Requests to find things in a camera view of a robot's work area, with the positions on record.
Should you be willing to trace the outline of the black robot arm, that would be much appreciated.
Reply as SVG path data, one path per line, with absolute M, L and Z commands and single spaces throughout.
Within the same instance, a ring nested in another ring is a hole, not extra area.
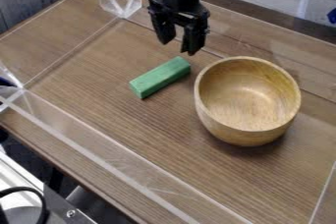
M 205 46 L 211 11 L 201 0 L 147 0 L 152 26 L 163 44 L 176 37 L 176 26 L 184 29 L 180 52 L 193 56 Z

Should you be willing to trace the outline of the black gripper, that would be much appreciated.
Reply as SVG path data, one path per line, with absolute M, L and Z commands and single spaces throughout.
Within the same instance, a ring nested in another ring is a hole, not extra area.
M 157 39 L 167 44 L 176 37 L 173 19 L 183 15 L 189 21 L 181 24 L 184 28 L 181 51 L 193 56 L 205 46 L 209 33 L 209 11 L 200 0 L 148 0 L 148 14 Z

